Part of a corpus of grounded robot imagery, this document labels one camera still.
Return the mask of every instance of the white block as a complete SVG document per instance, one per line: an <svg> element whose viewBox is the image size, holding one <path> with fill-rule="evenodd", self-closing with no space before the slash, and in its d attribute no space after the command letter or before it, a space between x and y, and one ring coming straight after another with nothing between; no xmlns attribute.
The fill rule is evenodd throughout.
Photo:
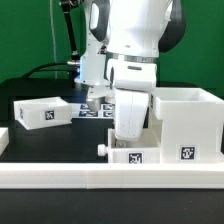
<svg viewBox="0 0 224 224"><path fill-rule="evenodd" d="M8 128L0 128L0 155L9 144L9 133Z"/></svg>
<svg viewBox="0 0 224 224"><path fill-rule="evenodd" d="M72 106L60 97L14 102L15 120L27 130L70 124Z"/></svg>

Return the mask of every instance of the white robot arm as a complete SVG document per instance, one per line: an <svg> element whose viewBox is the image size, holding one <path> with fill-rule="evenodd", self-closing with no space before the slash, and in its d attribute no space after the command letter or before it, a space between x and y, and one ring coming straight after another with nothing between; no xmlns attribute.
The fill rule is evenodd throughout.
<svg viewBox="0 0 224 224"><path fill-rule="evenodd" d="M107 78L115 92L115 135L137 141L156 86L159 40L170 20L172 1L113 0Z"/></svg>

